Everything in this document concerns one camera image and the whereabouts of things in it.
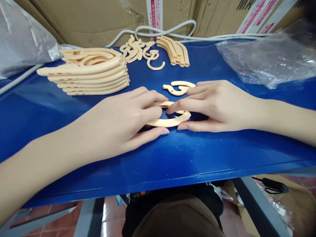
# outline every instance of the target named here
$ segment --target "left hand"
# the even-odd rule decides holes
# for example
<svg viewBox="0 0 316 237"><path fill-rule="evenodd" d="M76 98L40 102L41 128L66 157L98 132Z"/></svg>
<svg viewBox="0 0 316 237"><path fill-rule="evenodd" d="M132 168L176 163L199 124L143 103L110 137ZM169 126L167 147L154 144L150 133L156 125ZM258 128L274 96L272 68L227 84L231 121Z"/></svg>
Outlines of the left hand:
<svg viewBox="0 0 316 237"><path fill-rule="evenodd" d="M145 124L162 114L160 107L144 109L164 95L140 87L99 102L77 120L48 134L56 149L70 153L80 165L111 158L155 140L169 130L156 127L138 133Z"/></svg>

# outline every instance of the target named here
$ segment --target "printed label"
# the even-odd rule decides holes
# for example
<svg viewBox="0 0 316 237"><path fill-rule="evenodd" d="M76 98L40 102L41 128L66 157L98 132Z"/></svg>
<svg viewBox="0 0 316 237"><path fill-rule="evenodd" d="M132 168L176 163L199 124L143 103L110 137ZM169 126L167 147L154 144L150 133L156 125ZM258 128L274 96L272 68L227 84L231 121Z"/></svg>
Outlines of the printed label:
<svg viewBox="0 0 316 237"><path fill-rule="evenodd" d="M146 0L148 24L157 29L163 29L163 0ZM156 41L156 37L151 37L151 41Z"/></svg>
<svg viewBox="0 0 316 237"><path fill-rule="evenodd" d="M283 0L259 33L270 33L296 2L297 0Z"/></svg>
<svg viewBox="0 0 316 237"><path fill-rule="evenodd" d="M237 34L257 33L279 0L257 0L240 25Z"/></svg>
<svg viewBox="0 0 316 237"><path fill-rule="evenodd" d="M257 33L263 23L266 21L270 13L274 10L276 5L278 4L280 0L270 0L268 1L268 4L266 4L266 7L261 11L259 17L254 22L254 24L246 31L246 33Z"/></svg>
<svg viewBox="0 0 316 237"><path fill-rule="evenodd" d="M239 29L237 30L237 34L244 34L246 31L254 24L256 19L258 18L259 13L263 10L266 2L268 0L257 0L252 7L250 8L247 16L243 20L243 23L241 23Z"/></svg>

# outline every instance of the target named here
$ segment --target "hand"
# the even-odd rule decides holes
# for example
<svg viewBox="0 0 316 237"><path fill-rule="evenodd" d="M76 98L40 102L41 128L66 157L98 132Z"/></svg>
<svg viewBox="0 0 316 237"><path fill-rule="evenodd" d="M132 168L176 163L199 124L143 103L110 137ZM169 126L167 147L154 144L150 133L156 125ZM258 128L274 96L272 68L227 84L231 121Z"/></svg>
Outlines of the hand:
<svg viewBox="0 0 316 237"><path fill-rule="evenodd" d="M144 108L152 102L167 100L145 87L108 97L71 124L48 134L49 139L59 149L75 151L70 156L82 162L80 165L111 158L169 133L164 127L138 133L147 122L162 114L160 107Z"/></svg>
<svg viewBox="0 0 316 237"><path fill-rule="evenodd" d="M188 89L187 95L187 98L172 104L166 113L187 110L205 114L209 119L182 122L178 130L224 132L258 129L265 116L265 100L226 80L199 82L196 87Z"/></svg>

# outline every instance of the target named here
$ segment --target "stack of plastic hangers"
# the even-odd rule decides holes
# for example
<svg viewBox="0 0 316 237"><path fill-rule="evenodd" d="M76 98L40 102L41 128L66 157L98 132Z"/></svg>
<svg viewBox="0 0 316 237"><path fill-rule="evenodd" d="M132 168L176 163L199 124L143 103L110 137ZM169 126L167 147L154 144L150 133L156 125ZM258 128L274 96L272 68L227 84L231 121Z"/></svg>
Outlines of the stack of plastic hangers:
<svg viewBox="0 0 316 237"><path fill-rule="evenodd" d="M61 50L66 64L37 70L68 95L111 94L129 86L125 57L107 48Z"/></svg>

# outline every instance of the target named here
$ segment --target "fingernail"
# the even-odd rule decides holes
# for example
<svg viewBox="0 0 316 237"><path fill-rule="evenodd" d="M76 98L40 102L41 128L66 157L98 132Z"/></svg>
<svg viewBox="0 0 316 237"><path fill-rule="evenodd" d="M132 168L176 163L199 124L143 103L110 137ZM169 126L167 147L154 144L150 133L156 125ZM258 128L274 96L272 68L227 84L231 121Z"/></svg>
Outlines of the fingernail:
<svg viewBox="0 0 316 237"><path fill-rule="evenodd" d="M178 130L184 130L184 129L188 129L187 125L182 125L180 127L178 127Z"/></svg>
<svg viewBox="0 0 316 237"><path fill-rule="evenodd" d="M166 134L168 134L168 133L170 133L170 131L169 131L168 129L164 129L164 130L162 130L162 131L160 132L161 135L166 135Z"/></svg>

